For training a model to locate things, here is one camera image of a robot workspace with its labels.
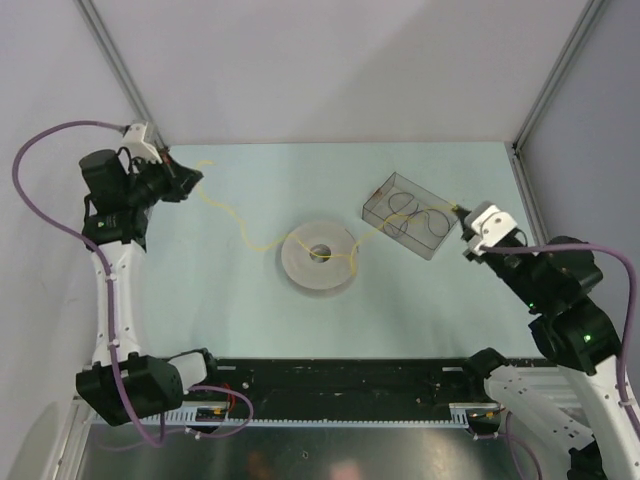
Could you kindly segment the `white plastic spool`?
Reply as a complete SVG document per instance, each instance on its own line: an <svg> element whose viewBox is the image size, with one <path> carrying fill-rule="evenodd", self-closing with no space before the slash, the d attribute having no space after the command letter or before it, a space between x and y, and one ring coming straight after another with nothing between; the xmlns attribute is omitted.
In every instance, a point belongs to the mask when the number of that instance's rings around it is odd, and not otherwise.
<svg viewBox="0 0 640 480"><path fill-rule="evenodd" d="M342 293L356 278L356 239L342 224L312 221L292 230L280 259L288 280L312 297Z"/></svg>

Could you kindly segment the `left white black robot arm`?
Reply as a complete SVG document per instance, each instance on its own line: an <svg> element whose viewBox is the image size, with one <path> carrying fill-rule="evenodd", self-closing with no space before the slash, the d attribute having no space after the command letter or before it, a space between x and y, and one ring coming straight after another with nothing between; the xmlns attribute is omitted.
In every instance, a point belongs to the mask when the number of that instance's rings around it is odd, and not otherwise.
<svg viewBox="0 0 640 480"><path fill-rule="evenodd" d="M128 159L122 163L118 152L104 149L79 162L89 189L82 235L96 273L98 328L91 365L75 383L80 397L111 426L175 410L187 390L207 400L221 387L205 348L164 358L150 354L135 292L152 208L160 201L185 200L203 175L168 154L159 162L135 155Z"/></svg>

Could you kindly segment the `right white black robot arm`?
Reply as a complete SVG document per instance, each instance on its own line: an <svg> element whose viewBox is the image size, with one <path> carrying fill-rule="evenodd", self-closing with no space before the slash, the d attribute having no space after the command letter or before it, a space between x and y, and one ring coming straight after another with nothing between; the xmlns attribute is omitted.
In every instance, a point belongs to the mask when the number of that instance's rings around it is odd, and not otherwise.
<svg viewBox="0 0 640 480"><path fill-rule="evenodd" d="M587 422L533 391L492 348L466 360L463 393L473 401L489 397L518 417L561 454L569 479L638 478L639 405L626 373L628 336L589 296L603 278L594 257L603 247L570 236L527 246L514 218L491 202L453 212L465 258L489 267L528 307L537 349L568 381Z"/></svg>

